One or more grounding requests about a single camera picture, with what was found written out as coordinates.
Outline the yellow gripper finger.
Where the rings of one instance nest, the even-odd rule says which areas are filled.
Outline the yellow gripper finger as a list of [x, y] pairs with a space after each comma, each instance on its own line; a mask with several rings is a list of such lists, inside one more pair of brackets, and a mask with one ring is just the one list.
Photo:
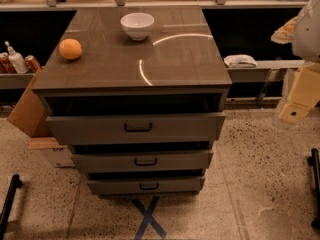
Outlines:
[[293, 17], [292, 19], [287, 21], [283, 26], [281, 26], [272, 34], [271, 40], [278, 44], [291, 43], [293, 40], [296, 20], [297, 18]]
[[290, 125], [298, 124], [320, 102], [320, 64], [305, 63], [289, 69], [284, 77], [282, 99], [277, 118]]

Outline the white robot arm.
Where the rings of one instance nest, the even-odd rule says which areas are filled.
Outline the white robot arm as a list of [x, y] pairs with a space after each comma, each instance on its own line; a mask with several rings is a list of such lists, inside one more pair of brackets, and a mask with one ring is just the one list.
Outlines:
[[271, 40], [291, 43], [293, 54], [304, 61], [296, 71], [287, 72], [276, 114], [280, 122], [296, 125], [320, 102], [320, 0], [309, 0]]

